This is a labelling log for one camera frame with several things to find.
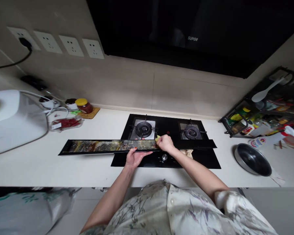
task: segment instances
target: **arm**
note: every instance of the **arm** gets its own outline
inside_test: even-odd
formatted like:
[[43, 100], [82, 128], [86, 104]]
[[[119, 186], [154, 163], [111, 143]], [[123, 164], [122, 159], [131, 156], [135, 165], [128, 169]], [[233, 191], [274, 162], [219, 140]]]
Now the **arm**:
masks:
[[230, 190], [214, 173], [199, 162], [189, 158], [174, 147], [171, 137], [163, 135], [157, 142], [157, 145], [168, 152], [179, 162], [193, 181], [200, 187], [213, 202], [214, 194], [217, 191]]
[[126, 157], [126, 164], [115, 182], [101, 198], [94, 211], [84, 225], [82, 232], [96, 225], [107, 225], [117, 210], [121, 207], [127, 188], [131, 182], [135, 169], [143, 157], [152, 152], [137, 152], [137, 148], [130, 149]]

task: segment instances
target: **wall outlet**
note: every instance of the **wall outlet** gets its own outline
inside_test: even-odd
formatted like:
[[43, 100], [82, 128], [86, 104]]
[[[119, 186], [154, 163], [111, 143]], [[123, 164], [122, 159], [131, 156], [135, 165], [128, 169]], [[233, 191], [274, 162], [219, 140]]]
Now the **wall outlet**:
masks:
[[64, 47], [66, 48], [66, 50], [68, 51], [70, 55], [84, 57], [84, 53], [82, 52], [82, 49], [79, 46], [76, 38], [61, 36], [61, 35], [59, 35], [59, 37], [61, 41], [63, 42]]
[[37, 38], [46, 49], [46, 51], [62, 54], [61, 48], [51, 34], [38, 31], [34, 31], [34, 33], [36, 34]]
[[104, 59], [104, 55], [102, 54], [102, 50], [100, 44], [96, 40], [83, 39], [83, 43], [87, 49], [89, 57]]
[[32, 44], [32, 48], [34, 50], [41, 50], [26, 29], [13, 28], [13, 27], [7, 27], [7, 28], [16, 37], [17, 40], [19, 40], [19, 38], [25, 38], [27, 41], [30, 42], [30, 44]]

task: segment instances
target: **stove burner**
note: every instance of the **stove burner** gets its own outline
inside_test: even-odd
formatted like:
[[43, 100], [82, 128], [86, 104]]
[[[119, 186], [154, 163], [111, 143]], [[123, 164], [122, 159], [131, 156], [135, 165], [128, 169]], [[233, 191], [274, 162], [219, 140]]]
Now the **stove burner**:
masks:
[[188, 139], [196, 139], [200, 135], [200, 131], [194, 126], [186, 127], [184, 133]]
[[150, 136], [152, 131], [153, 131], [153, 127], [148, 122], [140, 122], [135, 127], [136, 135], [141, 138]]

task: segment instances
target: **stove knob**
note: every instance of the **stove knob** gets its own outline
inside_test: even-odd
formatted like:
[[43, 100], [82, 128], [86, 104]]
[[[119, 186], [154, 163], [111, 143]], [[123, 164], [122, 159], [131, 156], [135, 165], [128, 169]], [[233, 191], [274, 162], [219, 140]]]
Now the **stove knob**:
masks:
[[163, 154], [163, 155], [162, 155], [162, 160], [163, 160], [163, 161], [167, 160], [167, 158], [168, 158], [168, 155], [166, 155], [166, 154]]

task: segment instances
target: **wooden coaster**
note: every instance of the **wooden coaster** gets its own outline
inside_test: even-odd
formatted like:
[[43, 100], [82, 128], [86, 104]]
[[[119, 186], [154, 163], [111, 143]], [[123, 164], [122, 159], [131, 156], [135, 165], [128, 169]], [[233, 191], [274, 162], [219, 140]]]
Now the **wooden coaster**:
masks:
[[80, 113], [78, 113], [78, 115], [81, 116], [84, 119], [93, 119], [94, 116], [98, 113], [99, 110], [100, 110], [100, 108], [94, 107], [90, 114], [85, 114], [83, 112], [80, 112]]

